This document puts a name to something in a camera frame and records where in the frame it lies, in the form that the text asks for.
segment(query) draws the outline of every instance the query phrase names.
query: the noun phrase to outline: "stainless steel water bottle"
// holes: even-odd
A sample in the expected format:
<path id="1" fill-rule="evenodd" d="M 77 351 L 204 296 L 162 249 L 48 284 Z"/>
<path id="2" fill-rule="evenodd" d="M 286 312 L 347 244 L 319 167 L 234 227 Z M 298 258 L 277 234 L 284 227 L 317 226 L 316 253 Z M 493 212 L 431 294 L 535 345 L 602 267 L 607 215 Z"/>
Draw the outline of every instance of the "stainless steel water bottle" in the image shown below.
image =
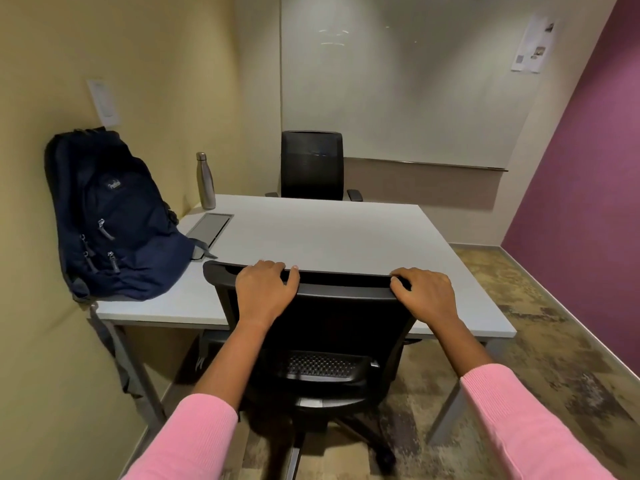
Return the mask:
<path id="1" fill-rule="evenodd" d="M 213 190 L 213 177 L 207 164 L 207 154 L 196 153 L 198 159 L 198 191 L 200 192 L 200 204 L 205 210 L 216 208 L 216 192 Z"/>

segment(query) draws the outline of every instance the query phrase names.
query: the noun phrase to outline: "whiteboard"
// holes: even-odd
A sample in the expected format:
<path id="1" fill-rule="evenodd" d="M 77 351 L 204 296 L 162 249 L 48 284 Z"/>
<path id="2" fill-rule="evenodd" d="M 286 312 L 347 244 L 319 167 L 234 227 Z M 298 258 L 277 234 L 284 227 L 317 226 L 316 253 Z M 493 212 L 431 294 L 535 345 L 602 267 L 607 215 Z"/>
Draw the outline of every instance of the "whiteboard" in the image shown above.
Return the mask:
<path id="1" fill-rule="evenodd" d="M 282 128 L 345 157 L 505 168 L 540 75 L 511 72 L 546 0 L 282 0 Z"/>

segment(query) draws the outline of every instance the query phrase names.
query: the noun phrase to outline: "zipper pull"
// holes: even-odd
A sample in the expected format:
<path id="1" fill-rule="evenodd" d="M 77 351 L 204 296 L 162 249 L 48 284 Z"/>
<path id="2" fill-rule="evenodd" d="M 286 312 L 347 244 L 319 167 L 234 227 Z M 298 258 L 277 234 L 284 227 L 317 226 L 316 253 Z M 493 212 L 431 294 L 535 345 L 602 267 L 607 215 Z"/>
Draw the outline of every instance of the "zipper pull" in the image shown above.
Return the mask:
<path id="1" fill-rule="evenodd" d="M 84 259 L 86 259 L 86 263 L 89 265 L 89 267 L 91 268 L 91 272 L 92 273 L 97 273 L 98 272 L 98 268 L 96 268 L 96 266 L 93 264 L 93 261 L 91 260 L 91 258 L 89 257 L 89 251 L 85 251 L 83 253 Z"/>
<path id="2" fill-rule="evenodd" d="M 105 236 L 108 240 L 113 241 L 115 239 L 114 236 L 107 232 L 107 229 L 104 228 L 104 219 L 100 219 L 98 221 L 98 230 Z"/>
<path id="3" fill-rule="evenodd" d="M 113 270 L 116 273 L 120 272 L 120 268 L 118 267 L 118 263 L 116 262 L 116 255 L 113 254 L 113 251 L 109 251 L 107 253 L 107 256 L 109 257 L 109 261 L 111 261 L 111 267 L 113 268 Z"/>
<path id="4" fill-rule="evenodd" d="M 87 256 L 94 257 L 95 253 L 89 247 L 89 244 L 87 243 L 86 237 L 84 236 L 84 234 L 80 234 L 80 241 L 82 241 L 82 243 L 84 244 L 84 250 L 86 251 Z"/>

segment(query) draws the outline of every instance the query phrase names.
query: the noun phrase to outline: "beige wall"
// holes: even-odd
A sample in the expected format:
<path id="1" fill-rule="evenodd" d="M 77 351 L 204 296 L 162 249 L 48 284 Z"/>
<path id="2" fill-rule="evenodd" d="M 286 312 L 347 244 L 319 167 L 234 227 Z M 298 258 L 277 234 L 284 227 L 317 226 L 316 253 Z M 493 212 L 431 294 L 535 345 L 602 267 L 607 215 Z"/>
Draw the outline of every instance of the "beige wall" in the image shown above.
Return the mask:
<path id="1" fill-rule="evenodd" d="M 350 159 L 345 185 L 365 200 L 420 204 L 449 242 L 501 243 L 616 0 L 555 0 L 563 26 L 508 173 Z M 277 188 L 279 0 L 236 0 L 244 131 L 254 188 Z"/>
<path id="2" fill-rule="evenodd" d="M 0 0 L 0 477 L 115 479 L 143 431 L 60 277 L 43 149 L 97 126 L 104 77 L 118 128 L 165 200 L 197 202 L 196 151 L 217 190 L 247 189 L 232 0 Z M 164 390 L 189 334 L 137 330 Z"/>

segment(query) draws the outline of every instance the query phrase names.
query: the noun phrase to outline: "hand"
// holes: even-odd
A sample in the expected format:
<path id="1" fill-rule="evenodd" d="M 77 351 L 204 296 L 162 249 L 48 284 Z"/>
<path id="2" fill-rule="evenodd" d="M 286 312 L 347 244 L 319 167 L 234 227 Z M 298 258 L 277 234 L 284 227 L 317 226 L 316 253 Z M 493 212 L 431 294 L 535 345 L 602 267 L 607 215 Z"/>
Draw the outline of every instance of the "hand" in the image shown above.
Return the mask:
<path id="1" fill-rule="evenodd" d="M 412 267 L 392 271 L 391 290 L 411 314 L 430 328 L 434 325 L 459 320 L 456 295 L 446 274 Z M 407 290 L 396 276 L 411 283 Z"/>
<path id="2" fill-rule="evenodd" d="M 256 325 L 266 333 L 282 315 L 300 284 L 298 266 L 291 268 L 286 285 L 280 279 L 283 269 L 283 262 L 260 260 L 240 271 L 236 278 L 239 323 Z"/>

